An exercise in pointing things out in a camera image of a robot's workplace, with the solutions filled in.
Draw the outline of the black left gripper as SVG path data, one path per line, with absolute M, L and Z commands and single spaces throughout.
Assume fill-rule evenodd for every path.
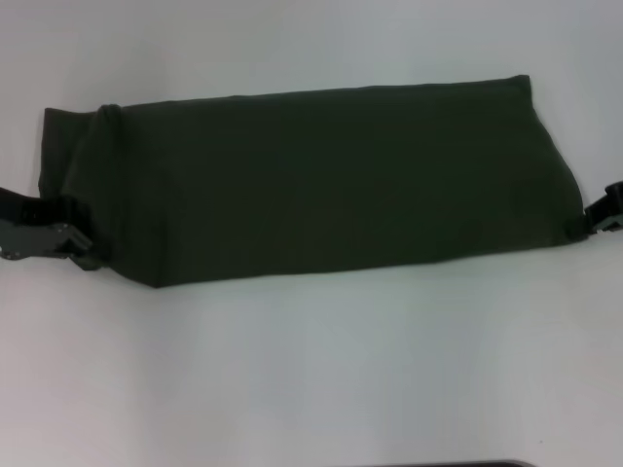
M 93 242 L 90 208 L 70 196 L 40 199 L 1 189 L 1 258 L 70 259 L 84 271 L 103 268 Z

